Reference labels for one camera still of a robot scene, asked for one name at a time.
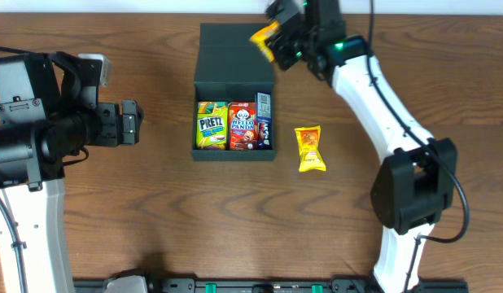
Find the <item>small yellow snack packet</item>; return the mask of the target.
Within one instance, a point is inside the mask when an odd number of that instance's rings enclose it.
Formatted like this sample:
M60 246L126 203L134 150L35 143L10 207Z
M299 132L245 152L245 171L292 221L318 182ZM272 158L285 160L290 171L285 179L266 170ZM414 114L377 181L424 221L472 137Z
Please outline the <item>small yellow snack packet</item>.
M271 38L273 35L275 35L279 29L280 29L280 24L275 20L271 24L267 25L266 27L260 29L256 33L254 33L249 38L249 41L259 49L261 54L270 63L272 63L274 61L274 55L273 55L273 52L269 49L269 47L267 45L267 40L269 38Z

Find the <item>small blue candy box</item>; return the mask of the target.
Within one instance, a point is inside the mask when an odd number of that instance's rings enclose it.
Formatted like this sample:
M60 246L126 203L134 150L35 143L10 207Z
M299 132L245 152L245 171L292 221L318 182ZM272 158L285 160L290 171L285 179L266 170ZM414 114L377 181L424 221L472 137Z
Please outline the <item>small blue candy box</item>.
M271 95L258 92L256 94L256 115L257 120L271 121Z

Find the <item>dark green box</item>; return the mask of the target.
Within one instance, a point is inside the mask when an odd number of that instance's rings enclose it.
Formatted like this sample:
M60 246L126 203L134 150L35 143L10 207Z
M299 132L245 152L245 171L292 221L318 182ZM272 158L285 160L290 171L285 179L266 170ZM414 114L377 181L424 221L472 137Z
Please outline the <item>dark green box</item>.
M195 69L194 126L191 155L196 161L272 161L275 158L274 73L273 67L249 41L264 24L200 25L199 54ZM225 150L200 150L196 147L196 116L198 102L256 103L258 92L271 95L272 119L269 150L258 146L251 151L230 150L228 122Z

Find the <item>blue Dairy Milk bar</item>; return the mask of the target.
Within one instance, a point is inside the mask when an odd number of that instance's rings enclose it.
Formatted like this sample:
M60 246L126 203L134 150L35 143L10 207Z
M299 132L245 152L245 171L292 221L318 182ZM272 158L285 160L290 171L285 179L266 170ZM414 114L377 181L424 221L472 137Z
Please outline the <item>blue Dairy Milk bar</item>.
M258 147L261 150L269 150L271 148L269 129L270 123L268 121L258 121Z

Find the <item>large yellow snack packet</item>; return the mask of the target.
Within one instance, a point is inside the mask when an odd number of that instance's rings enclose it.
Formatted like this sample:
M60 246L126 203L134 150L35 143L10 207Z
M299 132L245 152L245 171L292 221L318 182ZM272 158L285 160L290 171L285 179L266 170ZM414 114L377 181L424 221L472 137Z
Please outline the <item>large yellow snack packet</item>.
M299 172L310 170L326 171L326 164L318 150L321 126L299 127L295 129L300 156Z

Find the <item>red Hello Panda box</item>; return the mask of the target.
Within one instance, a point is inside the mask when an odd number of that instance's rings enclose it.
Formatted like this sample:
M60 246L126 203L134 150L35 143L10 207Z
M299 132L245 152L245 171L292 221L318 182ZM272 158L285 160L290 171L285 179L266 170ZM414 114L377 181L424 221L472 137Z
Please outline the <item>red Hello Panda box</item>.
M258 146L256 104L232 102L229 105L230 150L251 151Z

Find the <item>green Pretz box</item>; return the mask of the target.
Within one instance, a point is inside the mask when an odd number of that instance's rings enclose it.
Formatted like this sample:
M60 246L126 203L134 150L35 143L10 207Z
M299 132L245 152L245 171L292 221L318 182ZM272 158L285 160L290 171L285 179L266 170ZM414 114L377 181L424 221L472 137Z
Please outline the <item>green Pretz box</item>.
M228 110L227 102L198 102L195 140L198 149L226 149Z

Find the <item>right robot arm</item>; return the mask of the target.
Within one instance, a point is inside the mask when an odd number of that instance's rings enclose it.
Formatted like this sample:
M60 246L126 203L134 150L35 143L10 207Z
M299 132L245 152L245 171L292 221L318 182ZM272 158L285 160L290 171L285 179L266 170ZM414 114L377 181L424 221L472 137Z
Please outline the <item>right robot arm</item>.
M336 1L272 1L261 48L282 70L299 61L343 98L374 145L380 168L370 192L383 227L378 260L367 280L339 279L334 291L464 292L460 281L422 280L426 242L459 185L457 150L435 139L399 100L382 73L371 37L350 35Z

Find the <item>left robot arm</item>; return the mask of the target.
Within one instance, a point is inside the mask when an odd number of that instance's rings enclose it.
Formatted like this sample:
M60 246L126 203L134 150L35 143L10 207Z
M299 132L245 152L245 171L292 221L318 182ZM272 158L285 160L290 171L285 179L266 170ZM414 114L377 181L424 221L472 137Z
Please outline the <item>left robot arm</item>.
M142 109L102 103L101 54L5 49L0 58L0 264L8 292L147 292L141 274L72 277L64 233L64 170L88 149L134 145Z

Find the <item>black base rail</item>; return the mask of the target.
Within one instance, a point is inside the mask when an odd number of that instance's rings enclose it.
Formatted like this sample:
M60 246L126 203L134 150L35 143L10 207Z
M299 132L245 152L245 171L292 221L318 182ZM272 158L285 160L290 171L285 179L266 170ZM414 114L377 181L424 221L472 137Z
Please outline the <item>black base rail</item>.
M375 292L452 292L468 293L462 280L420 280L412 285L384 287L373 274L368 277L340 276L330 281L309 279L198 279L163 278L134 270L107 279L75 279L76 292L147 292L147 293L375 293Z

